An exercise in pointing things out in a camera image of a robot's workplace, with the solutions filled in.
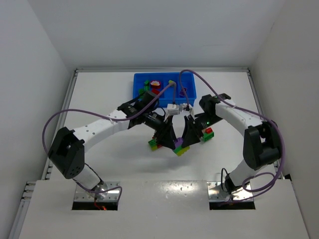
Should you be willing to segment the purple butterfly lego brick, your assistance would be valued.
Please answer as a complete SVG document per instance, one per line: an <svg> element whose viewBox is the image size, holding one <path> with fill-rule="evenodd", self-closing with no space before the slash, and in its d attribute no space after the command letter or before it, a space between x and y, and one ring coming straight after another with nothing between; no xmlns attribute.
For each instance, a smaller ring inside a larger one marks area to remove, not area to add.
<svg viewBox="0 0 319 239"><path fill-rule="evenodd" d="M175 141L174 141L174 145L175 145L175 148L178 148L182 145L183 143L183 138L182 137L178 137Z"/></svg>

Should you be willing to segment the green lime lego stack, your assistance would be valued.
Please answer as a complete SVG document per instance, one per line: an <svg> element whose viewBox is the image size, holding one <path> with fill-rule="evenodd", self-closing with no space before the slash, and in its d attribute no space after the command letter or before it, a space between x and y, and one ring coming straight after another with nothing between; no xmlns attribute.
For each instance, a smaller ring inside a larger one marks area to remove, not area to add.
<svg viewBox="0 0 319 239"><path fill-rule="evenodd" d="M188 151L190 149L190 146L187 147L182 147L179 146L176 149L173 150L173 152L177 155L177 156L182 156L186 151Z"/></svg>

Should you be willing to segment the red curved lego brick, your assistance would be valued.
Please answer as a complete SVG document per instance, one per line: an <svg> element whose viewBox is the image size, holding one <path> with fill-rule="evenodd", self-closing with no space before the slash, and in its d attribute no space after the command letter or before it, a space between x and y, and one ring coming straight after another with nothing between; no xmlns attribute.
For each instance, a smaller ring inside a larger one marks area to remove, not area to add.
<svg viewBox="0 0 319 239"><path fill-rule="evenodd" d="M152 92L153 92L154 94L158 95L158 94L160 93L160 90L158 90L158 89L152 89Z"/></svg>

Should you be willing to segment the purple paw lego brick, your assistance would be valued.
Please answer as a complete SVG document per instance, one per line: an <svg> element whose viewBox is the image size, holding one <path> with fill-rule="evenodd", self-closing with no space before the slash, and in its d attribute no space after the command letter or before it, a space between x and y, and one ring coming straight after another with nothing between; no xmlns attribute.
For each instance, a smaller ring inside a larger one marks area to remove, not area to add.
<svg viewBox="0 0 319 239"><path fill-rule="evenodd" d="M185 98L186 95L187 95L186 92L187 92L187 88L182 87L181 90L179 91L179 97L180 97L180 98Z"/></svg>

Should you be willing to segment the red flower lego brick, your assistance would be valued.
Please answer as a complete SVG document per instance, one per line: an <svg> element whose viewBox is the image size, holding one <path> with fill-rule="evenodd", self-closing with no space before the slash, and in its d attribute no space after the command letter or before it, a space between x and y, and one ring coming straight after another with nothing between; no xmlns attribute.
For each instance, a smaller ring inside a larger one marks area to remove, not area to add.
<svg viewBox="0 0 319 239"><path fill-rule="evenodd" d="M161 87L161 82L157 80L150 81L150 86L154 89L159 89Z"/></svg>

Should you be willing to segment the large lego block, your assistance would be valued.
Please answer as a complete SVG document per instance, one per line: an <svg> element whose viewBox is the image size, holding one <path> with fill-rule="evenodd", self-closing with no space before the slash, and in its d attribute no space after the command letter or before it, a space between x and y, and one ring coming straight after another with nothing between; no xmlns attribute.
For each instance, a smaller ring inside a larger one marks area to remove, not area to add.
<svg viewBox="0 0 319 239"><path fill-rule="evenodd" d="M152 139L150 141L148 141L148 144L149 144L151 151L156 151L156 150L162 148L162 145L157 143L156 138L154 136L152 137Z"/></svg>

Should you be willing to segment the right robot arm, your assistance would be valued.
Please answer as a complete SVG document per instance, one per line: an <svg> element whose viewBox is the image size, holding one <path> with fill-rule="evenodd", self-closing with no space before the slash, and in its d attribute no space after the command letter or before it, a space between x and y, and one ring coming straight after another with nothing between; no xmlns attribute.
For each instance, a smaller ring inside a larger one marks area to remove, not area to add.
<svg viewBox="0 0 319 239"><path fill-rule="evenodd" d="M255 112L235 106L231 97L223 93L205 95L199 101L203 113L185 117L182 148L211 138L210 126L225 120L243 136L243 160L228 173L222 189L231 193L245 186L265 166L284 158L283 139L277 125L260 119Z"/></svg>

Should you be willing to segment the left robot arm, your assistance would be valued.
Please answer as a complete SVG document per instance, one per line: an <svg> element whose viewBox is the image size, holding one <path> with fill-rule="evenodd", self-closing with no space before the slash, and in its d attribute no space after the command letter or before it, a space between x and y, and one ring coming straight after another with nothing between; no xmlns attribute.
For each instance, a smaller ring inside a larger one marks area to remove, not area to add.
<svg viewBox="0 0 319 239"><path fill-rule="evenodd" d="M89 193L106 192L103 180L85 163L85 153L106 138L145 124L154 129L155 144L175 150L177 141L172 117L161 116L155 112L157 95L146 91L126 103L105 118L76 129L61 128L48 151L48 157L66 179L74 180Z"/></svg>

